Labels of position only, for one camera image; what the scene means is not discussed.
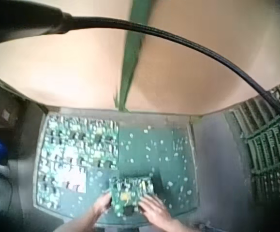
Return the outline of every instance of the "hand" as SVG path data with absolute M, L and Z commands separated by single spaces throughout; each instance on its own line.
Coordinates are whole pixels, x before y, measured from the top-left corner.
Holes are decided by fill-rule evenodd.
M 93 205 L 94 211 L 101 215 L 111 206 L 111 193 L 108 192 L 105 195 L 99 197 Z
M 167 231 L 167 227 L 174 221 L 163 202 L 156 196 L 145 196 L 139 202 L 143 215 L 150 223 Z

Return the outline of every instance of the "wall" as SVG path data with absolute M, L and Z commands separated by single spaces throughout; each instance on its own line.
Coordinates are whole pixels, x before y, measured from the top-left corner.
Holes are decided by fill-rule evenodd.
M 157 1 L 151 26 L 225 56 L 266 89 L 280 84 L 280 6 L 272 0 Z M 126 108 L 202 115 L 256 96 L 204 55 L 146 36 Z
M 128 19 L 131 0 L 37 0 L 75 16 Z M 123 30 L 86 29 L 0 44 L 0 78 L 38 102 L 114 109 Z
M 132 3 L 42 2 L 73 15 L 122 19 L 129 17 Z M 280 83 L 280 6 L 273 0 L 160 0 L 155 2 L 149 24 L 224 55 L 267 89 Z M 125 35 L 120 30 L 87 29 L 2 43 L 0 78 L 48 105 L 114 109 Z M 202 115 L 255 95 L 212 59 L 146 36 L 126 108 Z

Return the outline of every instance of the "stack of circuit boards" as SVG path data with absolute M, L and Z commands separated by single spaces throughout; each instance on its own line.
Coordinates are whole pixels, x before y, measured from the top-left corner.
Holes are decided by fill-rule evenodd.
M 270 91 L 280 102 L 280 85 Z M 232 110 L 249 149 L 251 183 L 259 203 L 280 200 L 280 116 L 256 97 Z
M 36 201 L 57 210 L 61 189 L 86 193 L 87 169 L 117 169 L 118 123 L 50 115 L 37 161 Z
M 112 178 L 110 180 L 112 206 L 118 217 L 131 216 L 138 212 L 141 197 L 154 194 L 154 187 L 149 177 Z

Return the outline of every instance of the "metal rack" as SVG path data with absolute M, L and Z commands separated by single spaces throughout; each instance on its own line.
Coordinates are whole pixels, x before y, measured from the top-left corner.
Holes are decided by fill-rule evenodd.
M 280 85 L 270 92 L 280 102 Z M 240 104 L 232 113 L 250 151 L 254 199 L 280 200 L 280 116 L 260 97 Z

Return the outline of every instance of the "green work table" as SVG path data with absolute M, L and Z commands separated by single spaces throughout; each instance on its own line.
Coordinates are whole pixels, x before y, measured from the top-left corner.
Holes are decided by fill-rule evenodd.
M 57 209 L 36 201 L 37 173 L 44 131 L 41 125 L 34 170 L 33 202 L 38 209 L 64 220 L 83 214 L 109 187 L 109 178 L 150 176 L 155 193 L 173 217 L 194 211 L 199 204 L 192 128 L 186 116 L 82 111 L 76 116 L 110 119 L 119 123 L 117 170 L 87 167 L 84 193 L 60 189 Z M 98 221 L 100 227 L 138 227 L 148 224 L 139 213 L 118 217 L 110 208 Z

